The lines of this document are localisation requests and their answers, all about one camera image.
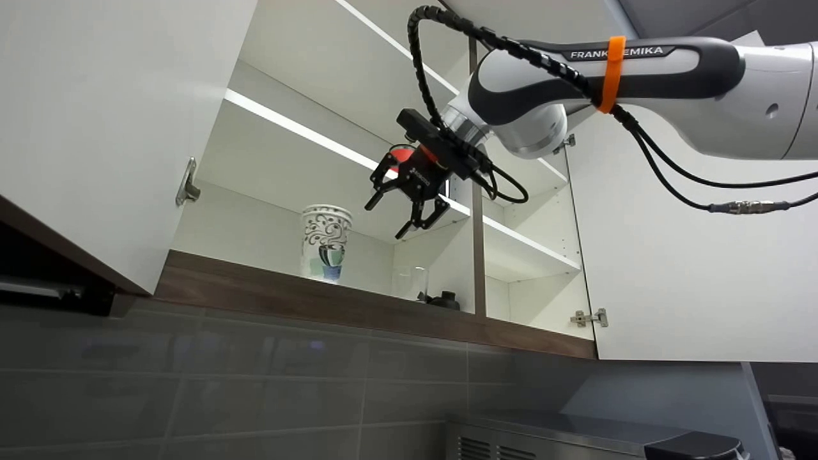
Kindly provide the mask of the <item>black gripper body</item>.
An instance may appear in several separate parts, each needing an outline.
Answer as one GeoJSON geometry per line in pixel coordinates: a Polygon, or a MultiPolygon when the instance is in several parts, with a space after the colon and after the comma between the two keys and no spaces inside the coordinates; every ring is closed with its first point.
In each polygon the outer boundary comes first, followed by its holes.
{"type": "Polygon", "coordinates": [[[376,172],[389,178],[399,175],[399,192],[412,198],[433,198],[450,175],[477,181],[491,172],[491,160],[474,145],[464,142],[446,127],[432,124],[416,109],[400,109],[396,122],[405,131],[405,141],[413,145],[413,158],[409,163],[393,166],[386,155],[377,160],[376,172]]]}

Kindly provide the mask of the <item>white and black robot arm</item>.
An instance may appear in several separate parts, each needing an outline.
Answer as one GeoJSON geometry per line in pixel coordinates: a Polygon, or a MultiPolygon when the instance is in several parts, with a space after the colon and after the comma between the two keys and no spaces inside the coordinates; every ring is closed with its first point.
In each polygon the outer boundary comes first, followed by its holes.
{"type": "Polygon", "coordinates": [[[468,89],[445,108],[399,113],[405,137],[371,173],[377,196],[409,196],[409,223],[446,212],[451,175],[500,195],[508,173],[483,151],[487,135],[520,158],[564,145],[589,113],[626,104],[662,115],[701,152],[804,160],[818,155],[818,48],[739,46],[724,37],[620,35],[606,43],[517,40],[487,51],[468,89]]]}

